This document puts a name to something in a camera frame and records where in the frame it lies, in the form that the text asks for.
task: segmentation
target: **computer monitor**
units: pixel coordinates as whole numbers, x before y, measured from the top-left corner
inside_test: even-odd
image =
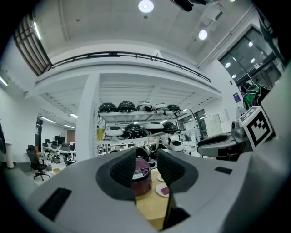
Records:
[[[65,137],[56,136],[55,139],[58,141],[60,145],[65,142]]]

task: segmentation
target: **fluorescent light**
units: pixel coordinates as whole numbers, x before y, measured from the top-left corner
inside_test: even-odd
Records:
[[[202,40],[202,41],[205,40],[205,39],[207,38],[207,31],[205,31],[205,30],[201,30],[201,31],[199,32],[198,37],[199,37],[199,39]]]
[[[38,39],[40,40],[41,39],[40,32],[38,31],[38,28],[37,28],[37,25],[36,25],[36,22],[35,21],[33,22],[33,26],[35,27],[35,32],[37,34]]]
[[[0,81],[1,82],[3,82],[3,84],[5,85],[5,86],[8,86],[8,83],[4,80],[4,78],[2,78],[1,76],[0,76]]]
[[[154,4],[149,0],[143,0],[138,4],[138,9],[143,13],[150,13],[154,9]]]
[[[73,127],[73,126],[68,126],[68,125],[64,125],[64,126],[67,126],[67,127],[69,127],[69,128],[72,128],[72,129],[74,129],[75,127]]]
[[[71,113],[70,116],[74,117],[74,118],[77,118],[78,119],[78,116],[75,115],[74,113]]]
[[[41,118],[44,119],[44,120],[47,120],[48,122],[55,123],[55,121],[49,120],[49,119],[47,119],[47,118],[45,118],[45,117],[43,117],[43,116],[41,116]]]
[[[230,67],[231,66],[231,63],[230,62],[228,62],[228,63],[226,63],[226,66],[225,66],[225,68],[228,68],[228,67]]]

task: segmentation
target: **white table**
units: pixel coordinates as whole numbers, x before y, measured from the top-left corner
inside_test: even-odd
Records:
[[[44,151],[44,149],[45,150],[49,150],[50,153],[51,153],[51,151],[55,151],[55,152],[59,153],[59,156],[60,156],[61,153],[63,153],[63,154],[71,154],[72,155],[72,159],[74,159],[74,154],[76,154],[76,151],[63,151],[63,150],[53,149],[51,147],[44,147],[44,146],[42,146],[42,148],[43,148],[42,152]]]

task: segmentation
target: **label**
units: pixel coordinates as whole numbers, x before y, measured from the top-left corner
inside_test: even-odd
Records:
[[[142,178],[142,177],[146,176],[149,173],[149,171],[150,171],[149,167],[146,167],[146,168],[143,168],[143,169],[138,169],[133,174],[132,179],[136,180],[136,179]]]

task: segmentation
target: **plate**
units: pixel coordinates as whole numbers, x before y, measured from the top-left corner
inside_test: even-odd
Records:
[[[158,185],[156,186],[156,192],[157,192],[160,196],[165,197],[165,198],[168,198],[168,197],[169,197],[169,194],[165,195],[165,194],[163,194],[162,191],[161,191],[161,190],[162,190],[163,188],[165,188],[165,187],[167,187],[166,184],[158,184]]]
[[[159,174],[157,178],[158,178],[159,181],[165,182],[165,181],[163,180],[161,174]]]

